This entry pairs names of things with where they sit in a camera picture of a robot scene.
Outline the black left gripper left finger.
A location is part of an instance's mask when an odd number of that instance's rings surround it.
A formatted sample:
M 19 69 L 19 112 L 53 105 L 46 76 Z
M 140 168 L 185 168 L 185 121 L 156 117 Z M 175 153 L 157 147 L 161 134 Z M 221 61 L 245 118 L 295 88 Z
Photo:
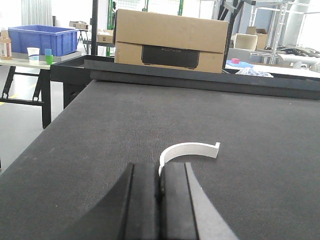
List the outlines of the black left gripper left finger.
M 60 240 L 157 240 L 157 168 L 130 163 L 107 194 Z

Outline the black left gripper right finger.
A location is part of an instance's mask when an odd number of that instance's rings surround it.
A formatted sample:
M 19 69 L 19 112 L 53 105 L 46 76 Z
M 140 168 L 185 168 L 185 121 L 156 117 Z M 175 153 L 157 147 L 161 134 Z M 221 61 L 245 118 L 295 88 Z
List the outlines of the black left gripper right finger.
M 166 164 L 160 176 L 162 240 L 237 240 L 200 186 L 190 163 Z

